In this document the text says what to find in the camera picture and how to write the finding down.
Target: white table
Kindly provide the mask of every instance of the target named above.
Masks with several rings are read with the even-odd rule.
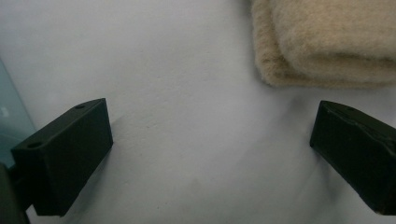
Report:
[[[32,223],[394,223],[308,141],[322,99],[396,126],[396,89],[266,86],[249,7],[1,1],[0,57],[35,126],[106,97],[115,140],[68,214]]]

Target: beige fleece fabric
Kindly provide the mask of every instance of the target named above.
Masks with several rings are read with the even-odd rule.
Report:
[[[252,0],[256,64],[273,86],[396,83],[395,0]]]

